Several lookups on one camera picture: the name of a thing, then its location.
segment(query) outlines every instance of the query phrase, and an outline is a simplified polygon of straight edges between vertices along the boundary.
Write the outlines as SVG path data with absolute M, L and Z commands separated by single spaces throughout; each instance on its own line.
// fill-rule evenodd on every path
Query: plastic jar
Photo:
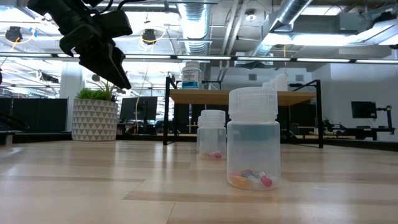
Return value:
M 198 129 L 197 129 L 197 153 L 199 154 L 200 147 L 200 126 L 201 126 L 201 116 L 198 117 Z
M 280 184 L 277 92 L 269 87 L 231 91 L 227 125 L 227 179 L 239 189 L 272 190 Z
M 182 88 L 183 89 L 202 89 L 203 72 L 197 61 L 189 61 L 182 69 Z
M 201 112 L 199 156 L 201 159 L 222 160 L 226 157 L 225 112 Z

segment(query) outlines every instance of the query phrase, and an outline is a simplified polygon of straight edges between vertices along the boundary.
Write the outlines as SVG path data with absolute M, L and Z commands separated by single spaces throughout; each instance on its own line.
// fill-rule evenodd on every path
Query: pink capsule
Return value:
M 260 181 L 264 186 L 266 187 L 272 186 L 272 180 L 268 176 L 266 176 L 264 173 L 261 173 L 260 176 L 261 176 Z
M 214 157 L 216 159 L 221 159 L 223 157 L 223 155 L 221 154 L 221 151 L 209 153 L 209 156 Z

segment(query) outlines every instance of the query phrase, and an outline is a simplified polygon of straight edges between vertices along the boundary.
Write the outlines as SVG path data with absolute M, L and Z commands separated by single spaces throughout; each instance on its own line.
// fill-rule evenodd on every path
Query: green plant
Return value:
M 87 88 L 82 89 L 76 96 L 78 99 L 90 99 L 90 100 L 106 100 L 116 102 L 118 95 L 113 90 L 116 88 L 115 85 L 109 84 L 109 82 L 94 83 L 98 85 L 99 90 L 89 90 Z

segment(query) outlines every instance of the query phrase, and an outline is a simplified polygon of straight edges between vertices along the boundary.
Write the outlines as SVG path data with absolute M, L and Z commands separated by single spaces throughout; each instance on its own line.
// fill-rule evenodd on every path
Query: potted plant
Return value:
M 72 139 L 114 141 L 118 125 L 118 104 L 114 85 L 100 81 L 100 90 L 82 89 L 73 104 Z

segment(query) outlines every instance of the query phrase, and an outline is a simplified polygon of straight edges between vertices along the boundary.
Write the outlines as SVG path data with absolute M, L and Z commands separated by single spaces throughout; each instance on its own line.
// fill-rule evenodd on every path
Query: white wall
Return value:
M 387 113 L 377 112 L 377 120 L 352 118 L 352 101 L 375 101 L 384 108 L 392 105 L 392 125 L 398 128 L 398 66 L 328 64 L 313 72 L 322 82 L 323 118 L 347 128 L 387 126 Z M 381 141 L 398 141 L 398 134 L 379 133 Z

